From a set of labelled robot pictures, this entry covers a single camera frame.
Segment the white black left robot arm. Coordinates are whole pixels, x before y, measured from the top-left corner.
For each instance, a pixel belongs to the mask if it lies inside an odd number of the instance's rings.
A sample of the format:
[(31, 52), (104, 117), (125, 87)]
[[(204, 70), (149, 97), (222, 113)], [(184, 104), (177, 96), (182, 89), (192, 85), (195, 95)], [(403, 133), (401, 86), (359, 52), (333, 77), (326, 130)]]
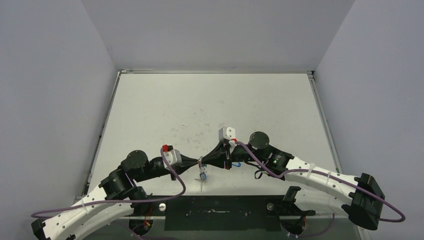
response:
[[(164, 145), (160, 156), (153, 160), (149, 160), (144, 151), (134, 150), (74, 205), (33, 213), (31, 217), (35, 221), (31, 223), (32, 232), (39, 240), (79, 240), (120, 217), (133, 213), (144, 215), (151, 203), (182, 196), (187, 187), (180, 174), (198, 162), (180, 154), (170, 145)], [(180, 193), (152, 198), (137, 185), (168, 174), (180, 182)]]

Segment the silver metal key plate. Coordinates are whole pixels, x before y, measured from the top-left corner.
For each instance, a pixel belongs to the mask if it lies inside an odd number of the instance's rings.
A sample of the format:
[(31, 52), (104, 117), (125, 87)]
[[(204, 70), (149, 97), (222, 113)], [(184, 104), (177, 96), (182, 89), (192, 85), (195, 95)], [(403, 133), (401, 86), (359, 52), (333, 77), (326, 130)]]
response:
[(203, 192), (204, 183), (207, 180), (207, 171), (206, 171), (207, 165), (206, 164), (203, 164), (201, 161), (199, 161), (198, 162), (198, 167), (199, 167), (199, 175), (198, 175), (198, 178), (196, 178), (195, 180), (199, 182), (199, 184), (200, 184), (200, 192), (202, 193)]

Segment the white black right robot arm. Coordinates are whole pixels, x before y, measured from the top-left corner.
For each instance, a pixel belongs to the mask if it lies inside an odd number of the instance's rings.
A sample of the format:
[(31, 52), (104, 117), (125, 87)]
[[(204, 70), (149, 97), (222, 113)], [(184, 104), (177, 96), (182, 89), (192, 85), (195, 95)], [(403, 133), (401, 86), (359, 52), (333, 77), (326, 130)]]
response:
[(233, 162), (253, 162), (263, 174), (309, 187), (289, 187), (282, 207), (290, 215), (298, 211), (334, 213), (372, 231), (381, 221), (385, 195), (372, 175), (346, 175), (318, 167), (270, 145), (268, 135), (261, 131), (252, 133), (246, 146), (237, 144), (232, 135), (221, 134), (218, 145), (200, 162), (223, 169), (230, 169)]

